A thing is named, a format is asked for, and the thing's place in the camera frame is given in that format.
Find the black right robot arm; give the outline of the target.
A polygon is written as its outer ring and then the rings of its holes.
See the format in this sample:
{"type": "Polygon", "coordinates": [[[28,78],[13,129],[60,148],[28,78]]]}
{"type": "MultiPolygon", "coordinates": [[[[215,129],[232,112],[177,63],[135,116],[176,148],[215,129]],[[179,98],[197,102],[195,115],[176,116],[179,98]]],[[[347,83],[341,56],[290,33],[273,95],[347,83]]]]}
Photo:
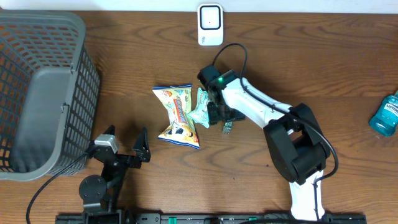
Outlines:
{"type": "Polygon", "coordinates": [[[263,129],[272,162],[289,182],[292,216],[320,221],[325,214],[320,179],[331,150],[312,110],[272,99],[234,70],[221,74],[209,67],[199,72],[198,79],[221,117],[237,111],[263,129]]]}

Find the blue mouthwash bottle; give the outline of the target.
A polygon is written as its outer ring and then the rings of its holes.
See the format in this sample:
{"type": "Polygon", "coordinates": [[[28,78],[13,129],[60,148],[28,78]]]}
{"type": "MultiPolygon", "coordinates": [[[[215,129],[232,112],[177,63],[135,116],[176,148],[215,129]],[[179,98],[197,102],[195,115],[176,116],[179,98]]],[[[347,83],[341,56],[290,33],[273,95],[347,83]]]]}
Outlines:
{"type": "Polygon", "coordinates": [[[383,99],[369,125],[383,136],[394,135],[397,127],[397,92],[383,99]]]}

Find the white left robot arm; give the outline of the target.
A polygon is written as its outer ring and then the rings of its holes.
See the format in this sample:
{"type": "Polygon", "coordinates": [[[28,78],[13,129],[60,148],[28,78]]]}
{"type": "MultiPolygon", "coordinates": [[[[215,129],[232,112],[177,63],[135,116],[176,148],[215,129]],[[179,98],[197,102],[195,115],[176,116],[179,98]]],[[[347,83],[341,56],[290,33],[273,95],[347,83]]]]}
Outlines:
{"type": "Polygon", "coordinates": [[[83,223],[134,223],[132,215],[117,205],[128,169],[139,169],[143,162],[150,161],[147,129],[142,129],[132,147],[134,156],[118,152],[115,130],[111,125],[86,150],[90,159],[103,163],[103,170],[100,175],[84,178],[79,186],[83,223]]]}

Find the teal wet wipes pack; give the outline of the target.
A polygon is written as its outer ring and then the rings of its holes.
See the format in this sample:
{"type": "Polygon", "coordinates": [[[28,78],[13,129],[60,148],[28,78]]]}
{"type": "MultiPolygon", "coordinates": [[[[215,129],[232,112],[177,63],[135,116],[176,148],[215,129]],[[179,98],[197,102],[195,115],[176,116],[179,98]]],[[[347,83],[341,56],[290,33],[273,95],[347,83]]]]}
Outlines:
{"type": "Polygon", "coordinates": [[[197,91],[197,105],[195,109],[187,114],[195,123],[203,125],[205,128],[210,127],[210,119],[208,115],[208,103],[210,99],[208,93],[202,88],[197,91]]]}

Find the yellow snack bag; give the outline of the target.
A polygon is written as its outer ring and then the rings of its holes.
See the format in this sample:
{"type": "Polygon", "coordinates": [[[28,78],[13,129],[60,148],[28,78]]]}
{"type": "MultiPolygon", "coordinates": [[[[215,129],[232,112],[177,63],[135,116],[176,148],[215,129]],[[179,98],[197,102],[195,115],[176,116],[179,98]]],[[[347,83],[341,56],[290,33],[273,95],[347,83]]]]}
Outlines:
{"type": "Polygon", "coordinates": [[[188,116],[192,111],[192,84],[153,86],[152,91],[167,110],[169,117],[169,126],[159,134],[158,139],[199,149],[195,125],[188,116]]]}

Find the green round-logo box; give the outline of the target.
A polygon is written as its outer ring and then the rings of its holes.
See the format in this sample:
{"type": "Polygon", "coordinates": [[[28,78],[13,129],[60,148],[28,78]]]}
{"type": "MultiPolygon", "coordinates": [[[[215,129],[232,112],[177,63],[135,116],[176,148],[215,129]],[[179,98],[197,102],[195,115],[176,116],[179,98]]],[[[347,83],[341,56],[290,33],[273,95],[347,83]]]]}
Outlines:
{"type": "Polygon", "coordinates": [[[233,122],[232,121],[226,121],[224,123],[222,133],[229,134],[231,132],[231,130],[232,130],[232,127],[233,127],[233,122]]]}

